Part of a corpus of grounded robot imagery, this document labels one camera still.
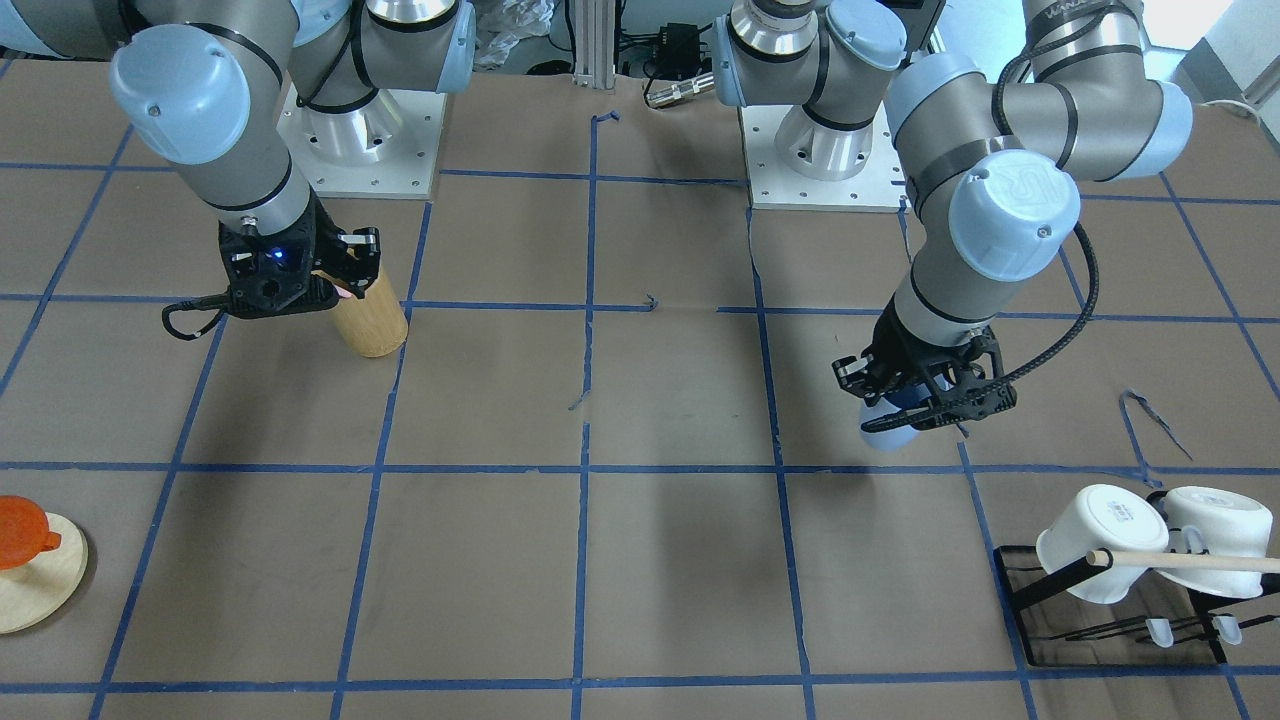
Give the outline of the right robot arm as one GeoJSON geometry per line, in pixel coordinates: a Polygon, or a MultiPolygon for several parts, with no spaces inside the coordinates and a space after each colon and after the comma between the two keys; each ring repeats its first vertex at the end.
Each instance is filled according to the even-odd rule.
{"type": "Polygon", "coordinates": [[[476,44],[467,1],[5,1],[3,45],[109,64],[134,132],[218,214],[229,281],[183,302],[242,319],[364,299],[374,228],[343,231],[276,128],[287,86],[317,158],[357,167],[408,138],[392,92],[458,94],[476,44]]]}

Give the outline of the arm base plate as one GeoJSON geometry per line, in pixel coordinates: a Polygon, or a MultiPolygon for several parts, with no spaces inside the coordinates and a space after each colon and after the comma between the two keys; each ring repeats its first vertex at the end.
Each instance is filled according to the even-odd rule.
{"type": "Polygon", "coordinates": [[[740,110],[751,205],[774,210],[897,211],[909,206],[884,109],[860,129],[817,124],[800,106],[740,110]]]}
{"type": "Polygon", "coordinates": [[[276,128],[323,199],[428,201],[449,99],[383,90],[365,108],[325,114],[297,106],[289,88],[276,128]]]}

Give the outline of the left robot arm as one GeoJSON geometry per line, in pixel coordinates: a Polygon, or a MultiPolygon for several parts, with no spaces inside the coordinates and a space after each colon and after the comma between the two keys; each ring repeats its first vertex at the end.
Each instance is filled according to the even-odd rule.
{"type": "Polygon", "coordinates": [[[864,404],[869,445],[1014,407],[1015,382],[1066,348],[1100,299],[1078,182],[1156,176],[1190,137],[1189,97],[1146,74],[1140,3],[1023,8],[1024,47],[995,82],[960,53],[910,60],[902,20],[878,1],[736,1],[713,24],[719,100],[792,108],[801,173],[817,174],[819,135],[861,138],[884,110],[925,242],[869,346],[833,365],[864,404]],[[1009,370],[991,322],[1070,234],[1085,304],[1060,340],[1009,370]]]}

